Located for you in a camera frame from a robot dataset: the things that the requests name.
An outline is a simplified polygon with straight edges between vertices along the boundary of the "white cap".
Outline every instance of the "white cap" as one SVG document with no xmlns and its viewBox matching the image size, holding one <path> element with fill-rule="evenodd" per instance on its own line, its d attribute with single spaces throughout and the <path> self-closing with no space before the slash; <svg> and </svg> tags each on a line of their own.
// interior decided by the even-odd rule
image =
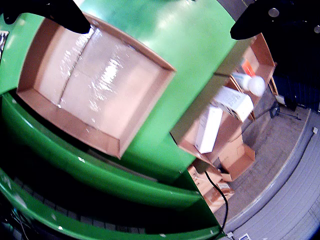
<svg viewBox="0 0 320 240">
<path fill-rule="evenodd" d="M 260 76 L 254 76 L 248 84 L 250 92 L 254 95 L 261 97 L 266 90 L 266 83 Z"/>
</svg>

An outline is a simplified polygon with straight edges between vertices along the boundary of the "green metal frame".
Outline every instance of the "green metal frame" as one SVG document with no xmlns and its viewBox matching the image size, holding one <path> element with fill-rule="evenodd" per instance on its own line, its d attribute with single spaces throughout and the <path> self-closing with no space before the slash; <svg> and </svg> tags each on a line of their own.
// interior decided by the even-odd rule
<svg viewBox="0 0 320 240">
<path fill-rule="evenodd" d="M 65 235 L 82 240 L 163 240 L 164 235 L 160 234 L 137 234 L 111 231 L 95 227 L 73 218 L 67 217 L 54 209 L 44 205 L 32 197 L 0 168 L 0 191 L 10 203 L 20 210 L 26 217 L 38 220 L 44 225 L 61 232 Z M 169 240 L 206 240 L 215 237 L 220 226 L 214 226 L 202 230 L 166 234 L 165 239 Z"/>
<path fill-rule="evenodd" d="M 216 0 L 85 0 L 81 10 L 136 38 L 177 72 L 119 164 L 172 183 L 194 157 L 176 146 L 170 130 L 232 49 L 234 20 Z M 31 41 L 42 17 L 22 14 L 8 30 L 0 65 L 0 94 L 18 85 Z"/>
<path fill-rule="evenodd" d="M 184 209 L 202 198 L 197 191 L 144 179 L 81 151 L 36 121 L 10 93 L 2 96 L 1 109 L 3 124 L 16 141 L 93 188 L 162 208 Z"/>
</svg>

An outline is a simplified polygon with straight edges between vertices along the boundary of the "white bottle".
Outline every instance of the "white bottle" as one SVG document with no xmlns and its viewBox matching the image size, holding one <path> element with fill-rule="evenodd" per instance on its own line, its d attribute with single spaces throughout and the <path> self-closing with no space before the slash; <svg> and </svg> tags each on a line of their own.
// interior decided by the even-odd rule
<svg viewBox="0 0 320 240">
<path fill-rule="evenodd" d="M 266 83 L 264 79 L 260 76 L 251 77 L 247 74 L 237 72 L 232 73 L 232 76 L 241 88 L 243 88 L 246 91 L 252 92 L 254 95 L 258 97 L 261 97 L 266 90 Z"/>
</svg>

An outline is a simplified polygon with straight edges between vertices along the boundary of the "open cardboard box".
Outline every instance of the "open cardboard box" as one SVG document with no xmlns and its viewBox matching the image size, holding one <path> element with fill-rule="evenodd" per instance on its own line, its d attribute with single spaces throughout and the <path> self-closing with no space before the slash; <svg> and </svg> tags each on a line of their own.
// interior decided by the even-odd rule
<svg viewBox="0 0 320 240">
<path fill-rule="evenodd" d="M 193 165 L 188 167 L 188 172 L 202 196 L 204 196 L 213 188 L 213 185 L 208 180 L 206 174 L 199 173 Z M 222 180 L 220 172 L 214 166 L 209 166 L 206 172 L 214 184 L 217 184 Z"/>
<path fill-rule="evenodd" d="M 262 34 L 247 40 L 238 41 L 218 67 L 214 76 L 212 77 L 212 80 L 216 81 L 217 83 L 223 83 L 223 85 L 228 88 L 248 94 L 253 102 L 253 106 L 256 106 L 260 100 L 260 97 L 253 95 L 249 91 L 244 91 L 234 79 L 229 77 L 229 75 L 235 71 L 242 58 L 246 58 L 250 62 L 255 74 L 257 76 L 261 76 L 265 81 L 265 85 L 267 86 L 275 70 L 275 63 Z M 206 107 L 204 102 L 210 95 L 208 91 L 213 89 L 210 88 L 211 86 L 213 86 L 213 83 L 210 84 L 209 82 L 209 84 L 206 85 L 203 91 L 187 109 L 179 122 L 171 130 L 172 137 L 181 149 L 209 164 L 219 157 L 226 144 L 232 139 L 234 133 L 242 125 L 241 121 L 224 112 L 212 152 L 204 154 L 198 152 L 194 144 L 199 127 L 199 116 Z M 210 102 L 215 93 L 217 93 L 217 91 L 211 92 Z M 250 117 L 251 119 L 255 118 L 253 112 L 251 113 Z M 247 147 L 248 146 L 243 146 L 243 151 L 249 151 Z"/>
<path fill-rule="evenodd" d="M 71 136 L 120 158 L 175 69 L 139 41 L 86 15 L 88 34 L 44 19 L 17 94 Z"/>
<path fill-rule="evenodd" d="M 235 191 L 224 181 L 218 182 L 217 186 L 223 192 L 227 200 L 229 200 L 235 194 Z M 207 192 L 203 198 L 213 213 L 215 213 L 221 206 L 225 204 L 224 198 L 215 188 Z"/>
<path fill-rule="evenodd" d="M 219 154 L 219 160 L 225 172 L 221 172 L 225 182 L 232 182 L 243 174 L 255 161 L 255 151 L 244 144 L 241 128 Z"/>
</svg>

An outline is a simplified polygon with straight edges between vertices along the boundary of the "white product box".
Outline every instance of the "white product box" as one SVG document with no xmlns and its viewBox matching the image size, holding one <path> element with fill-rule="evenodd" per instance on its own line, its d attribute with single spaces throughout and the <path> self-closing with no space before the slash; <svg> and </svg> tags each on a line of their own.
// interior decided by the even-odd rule
<svg viewBox="0 0 320 240">
<path fill-rule="evenodd" d="M 224 112 L 244 122 L 254 109 L 249 95 L 223 86 L 214 97 L 214 102 Z"/>
<path fill-rule="evenodd" d="M 201 115 L 195 138 L 195 148 L 201 154 L 212 152 L 218 135 L 223 111 L 211 104 Z"/>
</svg>

